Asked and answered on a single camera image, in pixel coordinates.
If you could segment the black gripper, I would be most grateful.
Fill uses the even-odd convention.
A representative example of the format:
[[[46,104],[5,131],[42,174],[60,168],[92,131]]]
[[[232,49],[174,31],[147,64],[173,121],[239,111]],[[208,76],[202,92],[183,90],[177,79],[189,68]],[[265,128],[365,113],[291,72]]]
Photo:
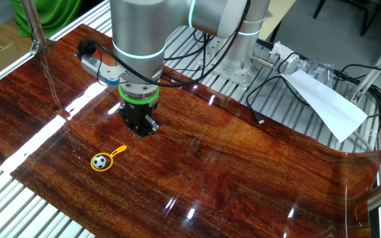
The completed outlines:
[[[133,132],[136,141],[145,137],[145,133],[154,134],[161,124],[154,120],[151,115],[157,108],[158,102],[148,104],[133,104],[125,101],[118,109],[127,127]]]

